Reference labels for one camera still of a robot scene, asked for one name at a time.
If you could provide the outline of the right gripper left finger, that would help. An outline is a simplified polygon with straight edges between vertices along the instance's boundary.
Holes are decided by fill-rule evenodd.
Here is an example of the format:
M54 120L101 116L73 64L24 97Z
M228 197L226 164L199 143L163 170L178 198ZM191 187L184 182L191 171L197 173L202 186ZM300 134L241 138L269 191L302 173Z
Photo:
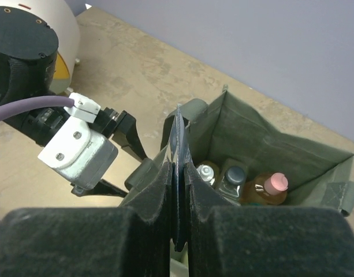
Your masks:
M169 276L172 165L112 208L22 208L0 221L0 276Z

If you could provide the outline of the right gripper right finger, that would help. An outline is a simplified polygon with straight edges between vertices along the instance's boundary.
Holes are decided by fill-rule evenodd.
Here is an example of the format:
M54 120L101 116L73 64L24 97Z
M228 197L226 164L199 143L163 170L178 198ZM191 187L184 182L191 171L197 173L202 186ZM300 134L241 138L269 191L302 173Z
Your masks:
M354 276L354 233L329 208L236 206L184 169L190 276Z

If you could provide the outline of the clear bottle dark label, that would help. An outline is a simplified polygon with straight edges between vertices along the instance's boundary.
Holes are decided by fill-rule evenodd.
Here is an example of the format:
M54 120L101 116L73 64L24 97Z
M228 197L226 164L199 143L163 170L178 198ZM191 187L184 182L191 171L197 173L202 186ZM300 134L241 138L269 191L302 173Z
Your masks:
M248 167L245 163L232 158L226 159L221 168L216 190L224 198L238 204L247 174Z

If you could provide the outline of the orange bottle pink cap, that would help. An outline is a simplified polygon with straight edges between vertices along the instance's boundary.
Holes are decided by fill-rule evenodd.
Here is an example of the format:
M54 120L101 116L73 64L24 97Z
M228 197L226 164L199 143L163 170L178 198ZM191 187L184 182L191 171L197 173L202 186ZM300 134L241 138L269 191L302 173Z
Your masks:
M244 184L241 205L280 205L287 198L288 179L283 173L263 173Z

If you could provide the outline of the silver squeeze tube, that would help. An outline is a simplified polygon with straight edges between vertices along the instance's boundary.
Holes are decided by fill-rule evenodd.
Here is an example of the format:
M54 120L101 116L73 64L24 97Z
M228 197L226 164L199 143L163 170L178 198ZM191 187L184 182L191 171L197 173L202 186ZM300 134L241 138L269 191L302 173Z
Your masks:
M192 159L180 104L177 105L170 130L168 159L172 163L172 241L174 250L181 252L187 241L184 167Z

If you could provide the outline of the amber bottle white cap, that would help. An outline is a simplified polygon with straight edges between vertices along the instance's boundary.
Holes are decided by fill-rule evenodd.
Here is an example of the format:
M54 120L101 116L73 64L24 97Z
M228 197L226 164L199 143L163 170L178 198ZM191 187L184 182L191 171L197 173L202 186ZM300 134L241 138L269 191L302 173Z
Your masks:
M215 186L215 183L219 177L219 167L215 163L205 160L198 164L196 169L205 183L212 187Z

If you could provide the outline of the green canvas bag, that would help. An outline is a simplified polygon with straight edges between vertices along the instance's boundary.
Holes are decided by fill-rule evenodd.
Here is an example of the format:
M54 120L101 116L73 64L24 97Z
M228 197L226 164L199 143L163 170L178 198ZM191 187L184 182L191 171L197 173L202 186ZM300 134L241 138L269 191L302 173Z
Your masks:
M279 171L289 180L287 205L328 207L344 216L354 208L354 153L280 132L252 106L223 89L212 103L181 106L192 160L242 162L248 177Z

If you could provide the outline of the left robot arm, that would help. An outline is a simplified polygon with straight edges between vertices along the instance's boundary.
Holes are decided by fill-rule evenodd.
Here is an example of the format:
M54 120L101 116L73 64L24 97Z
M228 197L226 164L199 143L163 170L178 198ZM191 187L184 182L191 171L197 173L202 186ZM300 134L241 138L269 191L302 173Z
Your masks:
M103 175L119 149L139 161L147 157L136 119L79 93L50 91L58 46L42 18L0 5L0 122L37 143L39 160L69 181L74 195L125 197Z

